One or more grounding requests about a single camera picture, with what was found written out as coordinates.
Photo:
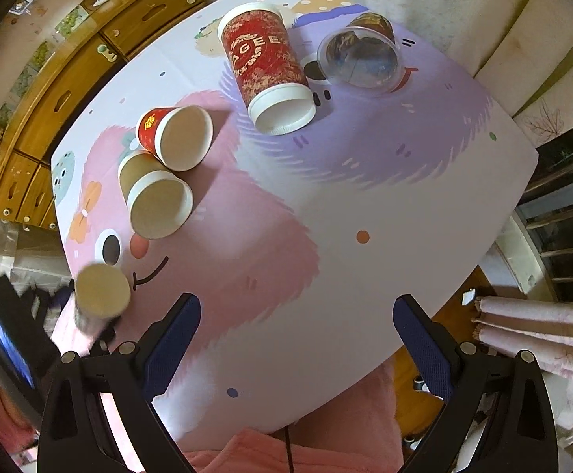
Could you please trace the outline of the wooden drawer cabinet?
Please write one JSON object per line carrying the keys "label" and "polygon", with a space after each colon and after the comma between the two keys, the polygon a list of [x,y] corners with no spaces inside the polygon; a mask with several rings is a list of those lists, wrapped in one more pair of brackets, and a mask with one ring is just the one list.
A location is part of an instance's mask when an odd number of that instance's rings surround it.
{"label": "wooden drawer cabinet", "polygon": [[205,0],[111,0],[59,46],[0,144],[0,219],[55,229],[50,157],[79,114],[142,49]]}

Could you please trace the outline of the small red paper cup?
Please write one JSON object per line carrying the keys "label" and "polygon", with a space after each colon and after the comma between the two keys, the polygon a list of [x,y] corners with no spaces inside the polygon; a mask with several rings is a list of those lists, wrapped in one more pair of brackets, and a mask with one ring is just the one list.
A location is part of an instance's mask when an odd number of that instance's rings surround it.
{"label": "small red paper cup", "polygon": [[154,108],[140,119],[140,145],[174,172],[195,168],[212,145],[214,125],[207,110],[190,105]]}

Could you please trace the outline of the cartoon printed tablecloth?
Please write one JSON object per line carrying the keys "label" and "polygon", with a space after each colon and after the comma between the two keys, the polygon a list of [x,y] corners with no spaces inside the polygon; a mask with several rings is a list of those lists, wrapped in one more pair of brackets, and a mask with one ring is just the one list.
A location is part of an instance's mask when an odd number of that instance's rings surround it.
{"label": "cartoon printed tablecloth", "polygon": [[[81,113],[51,159],[69,268],[117,265],[132,301],[115,338],[138,339],[179,295],[199,329],[154,406],[186,452],[270,434],[351,387],[400,346],[394,300],[428,313],[494,242],[537,165],[508,113],[462,66],[396,27],[401,89],[357,94],[318,74],[314,120],[261,134],[216,31],[242,3],[296,16],[290,40],[311,65],[324,37],[363,7],[348,0],[218,0],[134,57]],[[214,141],[185,174],[195,207],[169,237],[135,236],[118,181],[157,107],[210,111]]]}

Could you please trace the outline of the clear plastic cup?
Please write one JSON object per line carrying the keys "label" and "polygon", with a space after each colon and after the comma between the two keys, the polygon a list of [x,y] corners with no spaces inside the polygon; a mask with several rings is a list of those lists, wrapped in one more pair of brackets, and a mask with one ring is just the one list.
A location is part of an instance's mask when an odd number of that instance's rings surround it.
{"label": "clear plastic cup", "polygon": [[318,46],[318,66],[333,83],[360,92],[391,93],[405,73],[391,22],[383,15],[358,15]]}

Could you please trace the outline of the brown paper cup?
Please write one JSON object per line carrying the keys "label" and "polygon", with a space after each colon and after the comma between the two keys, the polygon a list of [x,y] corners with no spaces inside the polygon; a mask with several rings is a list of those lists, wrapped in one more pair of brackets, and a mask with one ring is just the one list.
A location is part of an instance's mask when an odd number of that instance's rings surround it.
{"label": "brown paper cup", "polygon": [[192,214],[187,182],[147,151],[132,152],[120,162],[118,181],[130,226],[142,238],[168,237]]}

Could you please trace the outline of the tall red paper cup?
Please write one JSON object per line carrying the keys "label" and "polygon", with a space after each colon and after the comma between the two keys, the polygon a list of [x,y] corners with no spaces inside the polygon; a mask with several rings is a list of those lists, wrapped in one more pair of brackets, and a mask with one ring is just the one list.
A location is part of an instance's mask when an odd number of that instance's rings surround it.
{"label": "tall red paper cup", "polygon": [[252,124],[283,136],[307,126],[316,105],[277,6],[241,4],[219,21],[217,33]]}

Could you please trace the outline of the dark metal shelf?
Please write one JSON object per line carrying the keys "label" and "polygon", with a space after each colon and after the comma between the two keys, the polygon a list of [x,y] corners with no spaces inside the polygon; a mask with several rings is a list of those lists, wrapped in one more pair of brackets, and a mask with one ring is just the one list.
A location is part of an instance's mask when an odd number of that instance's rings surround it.
{"label": "dark metal shelf", "polygon": [[560,301],[573,302],[573,128],[538,148],[516,207]]}

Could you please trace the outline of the small checkered paper cup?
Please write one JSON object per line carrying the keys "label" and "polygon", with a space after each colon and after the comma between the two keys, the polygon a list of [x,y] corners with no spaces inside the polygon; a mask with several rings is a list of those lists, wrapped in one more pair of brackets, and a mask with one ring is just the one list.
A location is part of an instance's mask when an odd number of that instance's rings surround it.
{"label": "small checkered paper cup", "polygon": [[123,272],[105,263],[85,266],[75,281],[75,324],[87,335],[99,333],[129,306],[132,288]]}

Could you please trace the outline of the pink fluffy clothing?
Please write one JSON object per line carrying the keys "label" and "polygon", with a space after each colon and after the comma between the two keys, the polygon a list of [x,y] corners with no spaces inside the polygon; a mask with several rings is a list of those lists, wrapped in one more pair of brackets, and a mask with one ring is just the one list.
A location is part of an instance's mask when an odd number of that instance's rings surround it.
{"label": "pink fluffy clothing", "polygon": [[223,449],[185,454],[198,472],[396,472],[404,464],[387,360],[286,431],[243,429]]}

